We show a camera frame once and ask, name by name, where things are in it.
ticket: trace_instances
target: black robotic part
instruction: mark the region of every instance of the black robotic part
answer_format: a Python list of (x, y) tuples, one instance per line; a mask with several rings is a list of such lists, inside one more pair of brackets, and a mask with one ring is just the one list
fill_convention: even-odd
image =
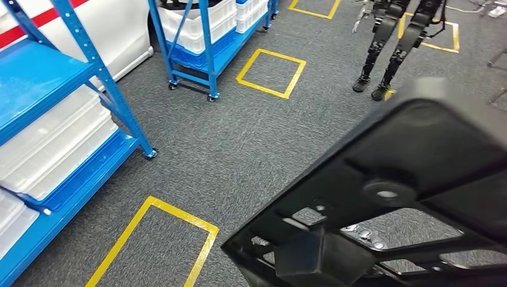
[[(441, 255), (477, 249), (507, 254), (505, 123), (504, 113), (455, 93), (444, 79), (414, 81), (278, 193), (222, 249), (254, 287), (503, 287), (507, 265), (464, 267)], [(324, 219), (313, 225), (296, 220), (294, 214), (305, 208)], [(461, 236), (381, 250), (343, 232), (400, 208), (426, 212)], [(328, 247), (345, 246), (343, 240), (355, 247)], [(267, 259), (273, 252), (274, 260)], [(302, 259), (308, 256), (311, 262)], [(397, 259), (422, 271), (398, 273), (383, 264)]]

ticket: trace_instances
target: gray carpet floor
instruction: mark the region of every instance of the gray carpet floor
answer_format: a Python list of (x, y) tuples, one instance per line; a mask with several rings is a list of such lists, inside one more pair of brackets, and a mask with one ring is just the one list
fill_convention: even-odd
[[(247, 286), (221, 252), (221, 243), (378, 105), (369, 93), (396, 45), (389, 42), (372, 73), (371, 87), (356, 94), (350, 86), (364, 63), (373, 19), (352, 35), (360, 2), (342, 0), (332, 20), (290, 11), (289, 4), (281, 0), (280, 15), (269, 32), (256, 33), (219, 77), (221, 97), (215, 103), (187, 88), (168, 91), (160, 53), (119, 82), (159, 149), (158, 158), (147, 161), (140, 153), (132, 155), (14, 286), (86, 284), (149, 195), (220, 228), (195, 286)], [(326, 13), (331, 5), (300, 0), (298, 8)], [(473, 8), (467, 1), (449, 0), (449, 5)], [(507, 44), (507, 17), (479, 19), (449, 10), (447, 18), (459, 24), (460, 53), (414, 50), (393, 88), (414, 77), (443, 76), (463, 93), (486, 100), (506, 84), (507, 57), (497, 68), (486, 63)], [(450, 37), (446, 31), (432, 41), (449, 47)], [(289, 100), (237, 83), (236, 75), (257, 48), (307, 62)], [(294, 69), (291, 63), (263, 55), (246, 79), (282, 91)], [(504, 103), (499, 100), (498, 107)], [(411, 216), (386, 215), (366, 225), (380, 230), (391, 246), (453, 235), (452, 228), (431, 218)], [(425, 222), (424, 228), (418, 228), (418, 222)], [(205, 231), (152, 208), (99, 285), (183, 286), (205, 238)]]

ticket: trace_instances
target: metal rack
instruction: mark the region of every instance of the metal rack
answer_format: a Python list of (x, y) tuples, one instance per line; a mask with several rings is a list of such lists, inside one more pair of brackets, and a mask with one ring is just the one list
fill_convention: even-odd
[(200, 77), (196, 77), (194, 75), (188, 74), (186, 72), (180, 71), (175, 68), (175, 64), (179, 64), (181, 66), (188, 67), (185, 62), (182, 62), (178, 59), (172, 58), (172, 51), (178, 42), (178, 37), (185, 23), (185, 19), (187, 18), (190, 7), (192, 6), (192, 0), (190, 0), (183, 14), (183, 19), (180, 22), (178, 27), (178, 31), (176, 33), (175, 39), (173, 42), (166, 41), (164, 36), (164, 30), (162, 28), (160, 15), (157, 11), (157, 3), (156, 0), (148, 0), (149, 3), (149, 13), (151, 15), (151, 19), (154, 24), (155, 32), (157, 34), (157, 40), (160, 44), (161, 52), (164, 56), (164, 62), (166, 64), (167, 71), (169, 73), (169, 89), (174, 90), (176, 86), (179, 84), (179, 80), (177, 77), (184, 78), (186, 80), (194, 81), (201, 85), (207, 86), (210, 88), (210, 93), (207, 97), (208, 101), (214, 102), (219, 96), (218, 88), (216, 85), (216, 79), (218, 76), (224, 71), (227, 65), (232, 61), (232, 59), (236, 56), (236, 54), (241, 50), (241, 48), (245, 45), (248, 39), (254, 34), (257, 27), (260, 25), (262, 21), (265, 21), (263, 28), (267, 31), (271, 27), (271, 19), (274, 19), (278, 14), (277, 3), (278, 0), (269, 0), (268, 2), (268, 11), (245, 33), (234, 33), (234, 42), (229, 45), (224, 51), (220, 52), (218, 55), (213, 55), (213, 51), (211, 49), (211, 35), (210, 35), (210, 27), (209, 27), (209, 17), (208, 17), (208, 0), (200, 0), (199, 1), (199, 10), (201, 12), (201, 20), (203, 25), (204, 32), (204, 46), (205, 48), (205, 56), (206, 56), (206, 65), (202, 68), (192, 68), (204, 74), (207, 74), (208, 79), (202, 79)]
[(99, 92), (103, 105), (130, 130), (126, 133), (118, 129), (39, 206), (27, 202), (43, 213), (0, 260), (0, 286), (9, 286), (137, 147), (148, 158), (155, 157), (156, 150), (149, 144), (68, 0), (51, 1), (87, 63), (62, 54), (16, 0), (1, 1), (28, 37), (0, 51), (0, 145), (81, 85), (98, 91), (89, 82), (94, 75), (108, 92), (107, 96)]

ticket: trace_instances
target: red stripe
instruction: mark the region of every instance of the red stripe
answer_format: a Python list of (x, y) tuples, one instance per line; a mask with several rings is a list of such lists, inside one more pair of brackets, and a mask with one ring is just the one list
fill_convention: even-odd
[[(80, 6), (81, 4), (83, 4), (87, 1), (88, 0), (69, 0), (69, 2), (72, 4), (72, 6), (74, 8)], [(41, 26), (46, 25), (47, 23), (53, 21), (54, 19), (56, 19), (58, 17), (59, 17), (58, 12), (54, 8), (51, 8), (51, 9), (47, 10), (46, 12), (43, 12), (43, 13), (35, 16), (34, 18), (32, 18), (32, 21), (35, 23), (35, 26), (41, 27)], [(0, 34), (0, 48), (3, 48), (5, 46), (7, 46), (8, 44), (11, 44), (12, 42), (21, 38), (24, 35), (25, 35), (25, 33), (23, 32), (23, 30), (19, 26), (16, 26), (16, 27)]]

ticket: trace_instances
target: blue shelf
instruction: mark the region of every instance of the blue shelf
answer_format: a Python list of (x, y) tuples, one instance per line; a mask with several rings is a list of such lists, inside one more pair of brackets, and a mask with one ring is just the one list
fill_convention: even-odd
[(94, 65), (28, 39), (0, 51), (0, 67), (0, 145), (96, 72)]
[(57, 212), (41, 213), (24, 235), (0, 260), (0, 286), (10, 286), (42, 252), (95, 192), (139, 146), (139, 141), (118, 129), (59, 187), (72, 194)]
[[(227, 32), (222, 38), (217, 40), (217, 42), (214, 42), (211, 45), (211, 51), (213, 55), (219, 55), (224, 51), (229, 45), (231, 45), (234, 40), (236, 39), (236, 27), (232, 28), (229, 32)], [(167, 41), (167, 49), (169, 50), (169, 47), (172, 45), (171, 42)], [(195, 54), (193, 52), (188, 51), (185, 49), (185, 47), (177, 44), (171, 55), (171, 59), (173, 59), (176, 63), (179, 63), (180, 65), (191, 68), (194, 70), (199, 70), (202, 67), (206, 66), (207, 64), (207, 58), (206, 58), (206, 52), (203, 51), (200, 54)]]
[[(215, 70), (216, 70), (217, 75), (220, 75), (225, 70), (227, 65), (229, 65), (229, 63), (233, 60), (233, 58), (236, 56), (236, 54), (239, 52), (239, 50), (241, 50), (241, 48), (246, 44), (248, 39), (250, 39), (250, 37), (255, 33), (258, 26), (261, 24), (261, 22), (263, 22), (265, 20), (266, 14), (268, 14), (268, 13), (269, 13), (269, 11), (266, 12), (264, 15), (262, 15), (262, 17), (252, 27), (250, 27), (250, 29), (248, 29), (245, 33), (241, 34), (238, 32), (234, 32), (234, 34), (235, 34), (234, 35), (234, 42), (232, 44), (230, 44), (227, 48), (225, 48), (223, 51), (221, 51), (220, 53), (215, 55), (215, 58), (213, 61), (215, 64)], [(187, 65), (185, 62), (179, 61), (178, 59), (173, 59), (173, 60), (175, 63), (178, 63), (182, 66)], [(202, 68), (195, 68), (195, 67), (192, 67), (192, 68), (197, 71), (203, 72), (203, 73), (210, 72), (208, 65), (204, 65)]]

